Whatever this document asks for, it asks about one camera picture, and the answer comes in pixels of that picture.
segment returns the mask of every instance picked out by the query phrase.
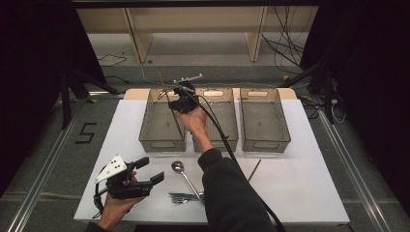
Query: translucent gray bin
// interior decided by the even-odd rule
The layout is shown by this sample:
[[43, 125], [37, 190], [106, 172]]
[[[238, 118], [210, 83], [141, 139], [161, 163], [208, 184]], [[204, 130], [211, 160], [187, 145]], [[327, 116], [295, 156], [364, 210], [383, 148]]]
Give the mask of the translucent gray bin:
[[290, 142], [278, 89], [241, 89], [244, 152], [283, 153]]
[[[211, 105], [211, 108], [214, 111], [216, 118], [220, 122], [220, 127], [222, 128], [223, 133], [225, 134], [225, 136], [228, 136], [226, 140], [230, 148], [232, 149], [232, 151], [236, 151], [239, 135], [232, 89], [197, 88], [195, 93], [198, 96], [204, 97], [208, 104]], [[205, 101], [201, 98], [199, 98], [199, 101], [211, 113], [211, 110], [209, 109], [209, 106], [205, 103]], [[217, 128], [212, 123], [212, 121], [209, 119], [207, 121], [207, 132], [214, 147], [225, 152], [226, 147], [222, 139], [220, 138], [220, 133], [218, 132]], [[195, 138], [193, 139], [193, 149], [195, 152], [200, 152], [198, 144], [195, 141]]]
[[[177, 96], [169, 94], [170, 100], [178, 100]], [[185, 128], [178, 120], [183, 137], [178, 132], [168, 101], [162, 89], [151, 89], [144, 119], [142, 121], [139, 141], [146, 153], [154, 152], [185, 152], [187, 149]]]

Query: white desk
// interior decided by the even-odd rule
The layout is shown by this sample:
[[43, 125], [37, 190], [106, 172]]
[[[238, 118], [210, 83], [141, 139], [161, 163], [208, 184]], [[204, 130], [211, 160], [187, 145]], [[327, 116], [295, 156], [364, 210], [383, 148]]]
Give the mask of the white desk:
[[[165, 172], [164, 181], [154, 186], [151, 195], [126, 214], [124, 221], [150, 224], [206, 223], [205, 208], [199, 202], [174, 205], [168, 197], [170, 191], [191, 192], [184, 177], [171, 169], [174, 160], [184, 163], [192, 183], [198, 190], [203, 190], [202, 170], [196, 162], [200, 154], [193, 151], [190, 134], [184, 153], [146, 154], [138, 141], [145, 104], [146, 101], [142, 100], [119, 102], [74, 219], [92, 220], [97, 212], [93, 204], [94, 179], [118, 154], [125, 162], [150, 158], [149, 165], [137, 170], [137, 179], [141, 181], [161, 171]], [[236, 102], [237, 119], [240, 119], [238, 106]], [[235, 155], [244, 173], [249, 176], [259, 160], [256, 155], [268, 156], [262, 159], [250, 183], [284, 224], [349, 222], [302, 104], [298, 100], [283, 100], [282, 106], [292, 141], [283, 154], [244, 153], [240, 135]]]

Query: thin stick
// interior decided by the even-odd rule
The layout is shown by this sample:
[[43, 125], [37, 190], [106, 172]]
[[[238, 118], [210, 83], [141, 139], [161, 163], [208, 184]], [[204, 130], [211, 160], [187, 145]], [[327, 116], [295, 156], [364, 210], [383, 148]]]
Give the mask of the thin stick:
[[256, 168], [257, 168], [257, 166], [259, 166], [259, 163], [260, 163], [261, 160], [262, 160], [262, 159], [259, 159], [259, 161], [257, 162], [255, 168], [253, 168], [252, 173], [250, 173], [250, 176], [249, 176], [249, 178], [248, 178], [248, 182], [250, 181], [250, 178], [252, 178], [253, 174], [255, 173]]
[[[166, 95], [166, 99], [168, 100], [168, 102], [171, 102], [171, 100], [169, 99], [169, 96], [168, 96], [168, 92], [166, 92], [166, 85], [163, 83], [162, 75], [161, 75], [161, 72], [160, 72], [160, 71], [158, 71], [158, 75], [159, 75], [159, 77], [160, 77], [160, 80], [161, 80], [161, 83], [162, 83], [162, 87], [163, 87], [163, 91], [165, 92], [165, 95]], [[178, 132], [180, 133], [181, 138], [184, 138], [184, 136], [182, 135], [181, 129], [180, 129], [180, 127], [179, 127], [177, 117], [175, 117], [174, 111], [172, 111], [172, 109], [170, 109], [170, 110], [171, 110], [172, 116], [174, 117], [175, 124], [177, 125]]]

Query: person's left hand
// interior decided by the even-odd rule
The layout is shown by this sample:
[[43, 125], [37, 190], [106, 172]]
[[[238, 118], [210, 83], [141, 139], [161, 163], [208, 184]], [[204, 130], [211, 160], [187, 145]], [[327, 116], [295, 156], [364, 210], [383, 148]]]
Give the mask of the person's left hand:
[[[136, 172], [132, 173], [132, 181], [136, 182]], [[106, 194], [105, 205], [102, 211], [102, 218], [100, 219], [98, 226], [104, 230], [111, 231], [124, 217], [124, 215], [130, 211], [130, 209], [145, 197], [136, 197], [131, 199], [114, 199], [109, 192]]]

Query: hand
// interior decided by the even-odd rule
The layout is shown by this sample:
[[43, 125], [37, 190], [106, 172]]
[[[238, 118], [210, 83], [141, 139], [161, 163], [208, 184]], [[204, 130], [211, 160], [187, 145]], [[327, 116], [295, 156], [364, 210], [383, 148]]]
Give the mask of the hand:
[[205, 153], [214, 147], [208, 137], [206, 128], [207, 115], [201, 107], [197, 106], [188, 114], [176, 112], [175, 116], [181, 119], [185, 128], [196, 138], [201, 153]]
[[[136, 182], [136, 172], [132, 173], [132, 181]], [[124, 215], [130, 211], [130, 209], [145, 197], [136, 197], [131, 199], [114, 199], [109, 193], [106, 194], [105, 205], [102, 211], [102, 218], [100, 219], [98, 226], [104, 230], [111, 231], [124, 217]]]

